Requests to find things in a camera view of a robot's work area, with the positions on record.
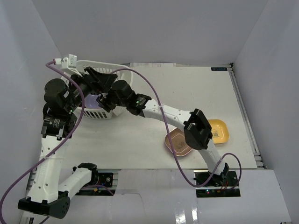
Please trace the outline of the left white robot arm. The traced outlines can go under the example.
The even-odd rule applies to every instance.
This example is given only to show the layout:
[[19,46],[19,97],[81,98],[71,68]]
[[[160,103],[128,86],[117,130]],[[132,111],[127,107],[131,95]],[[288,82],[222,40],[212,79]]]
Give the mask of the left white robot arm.
[[44,88],[42,147],[36,175],[27,196],[18,208],[27,212],[62,219],[71,199],[83,188],[99,183],[97,165],[81,163],[73,173],[59,183],[60,171],[69,141],[82,117],[74,111],[90,94],[107,93],[117,79],[116,74],[104,74],[91,67],[81,75],[73,74],[66,84],[62,79],[50,80]]

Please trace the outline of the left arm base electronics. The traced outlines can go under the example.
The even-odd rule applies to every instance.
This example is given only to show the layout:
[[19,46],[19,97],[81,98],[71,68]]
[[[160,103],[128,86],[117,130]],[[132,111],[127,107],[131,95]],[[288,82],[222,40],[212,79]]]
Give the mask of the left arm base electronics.
[[116,183],[114,183],[114,173],[99,173],[99,179],[96,185],[101,187],[91,187],[80,190],[77,196],[112,196],[115,193]]

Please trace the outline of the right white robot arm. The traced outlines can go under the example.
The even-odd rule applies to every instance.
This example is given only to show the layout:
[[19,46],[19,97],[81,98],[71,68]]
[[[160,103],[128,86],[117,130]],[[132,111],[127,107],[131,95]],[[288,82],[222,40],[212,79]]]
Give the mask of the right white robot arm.
[[159,105],[149,96],[136,94],[124,80],[104,84],[99,92],[97,101],[107,112],[121,106],[135,116],[166,121],[181,130],[186,144],[197,150],[207,164],[212,183],[222,186],[227,182],[229,166],[221,159],[214,145],[212,127],[201,110],[189,112]]

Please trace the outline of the lavender square plate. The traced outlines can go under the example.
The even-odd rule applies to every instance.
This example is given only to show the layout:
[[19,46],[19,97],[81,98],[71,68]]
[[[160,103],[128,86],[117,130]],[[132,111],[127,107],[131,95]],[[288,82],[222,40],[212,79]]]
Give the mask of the lavender square plate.
[[87,109],[99,109],[101,108],[99,106],[99,103],[97,101],[97,98],[100,97],[101,94],[89,94],[85,98],[85,108]]

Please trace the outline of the pink panda square plate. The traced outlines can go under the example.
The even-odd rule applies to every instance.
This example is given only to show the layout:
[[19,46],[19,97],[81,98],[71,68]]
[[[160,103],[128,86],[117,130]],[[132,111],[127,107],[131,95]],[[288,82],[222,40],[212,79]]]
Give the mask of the pink panda square plate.
[[192,151],[192,148],[190,146],[188,146],[185,141],[184,132],[181,131],[180,129],[175,128],[172,131],[170,131],[169,134],[167,134],[165,136],[165,139],[164,139],[165,145],[167,146],[167,148],[170,151],[172,151],[169,138],[172,141],[174,152],[175,152],[176,156],[183,157]]

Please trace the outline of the yellow panda plate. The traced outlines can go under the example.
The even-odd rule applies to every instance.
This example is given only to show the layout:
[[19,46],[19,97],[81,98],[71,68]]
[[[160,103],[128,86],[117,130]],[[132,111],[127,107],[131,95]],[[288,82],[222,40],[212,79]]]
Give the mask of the yellow panda plate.
[[224,144],[229,140],[229,131],[226,123],[220,119],[208,120],[212,130],[214,144]]

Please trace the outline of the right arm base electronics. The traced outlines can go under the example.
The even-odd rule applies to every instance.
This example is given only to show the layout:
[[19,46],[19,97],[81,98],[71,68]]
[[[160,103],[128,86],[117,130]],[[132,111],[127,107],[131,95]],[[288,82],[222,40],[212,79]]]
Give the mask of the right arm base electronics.
[[226,198],[240,197],[237,173],[229,171],[223,183],[216,183],[211,179],[205,186],[196,188],[197,198]]

